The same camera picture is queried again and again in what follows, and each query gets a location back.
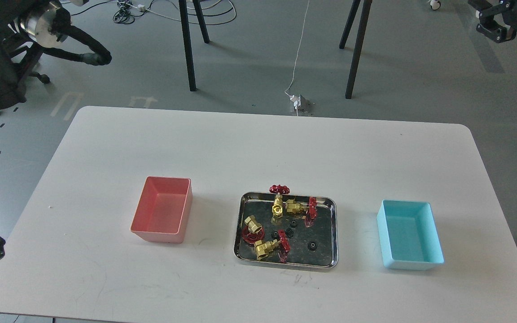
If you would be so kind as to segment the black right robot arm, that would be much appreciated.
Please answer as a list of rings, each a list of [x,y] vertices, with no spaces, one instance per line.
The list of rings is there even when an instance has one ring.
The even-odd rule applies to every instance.
[[[476,31],[495,43],[515,39],[517,35],[517,0],[499,0],[491,4],[487,0],[468,0],[476,10]]]

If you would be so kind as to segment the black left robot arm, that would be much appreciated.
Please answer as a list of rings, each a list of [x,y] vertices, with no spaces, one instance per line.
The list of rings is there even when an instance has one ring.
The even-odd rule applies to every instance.
[[[0,0],[0,110],[26,102],[26,80],[49,84],[34,71],[43,54],[94,66],[111,62],[110,52],[72,24],[59,0]]]

